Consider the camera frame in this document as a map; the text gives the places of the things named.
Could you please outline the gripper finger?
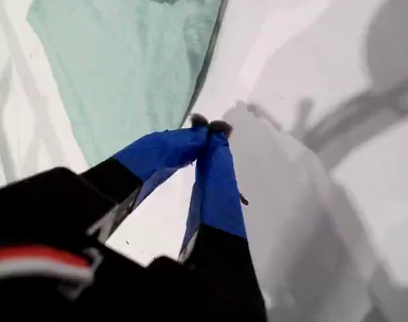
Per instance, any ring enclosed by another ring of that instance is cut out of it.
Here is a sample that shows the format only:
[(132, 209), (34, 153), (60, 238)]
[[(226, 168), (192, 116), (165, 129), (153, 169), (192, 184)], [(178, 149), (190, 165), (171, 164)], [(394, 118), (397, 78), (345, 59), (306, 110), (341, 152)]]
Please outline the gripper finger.
[(199, 154), (181, 257), (197, 280), (204, 321), (266, 321), (228, 138), (230, 124), (208, 125)]
[(197, 113), (191, 126), (155, 131), (134, 141), (81, 176), (115, 202), (87, 233), (104, 243), (123, 220), (178, 169), (192, 164), (207, 144), (208, 120)]

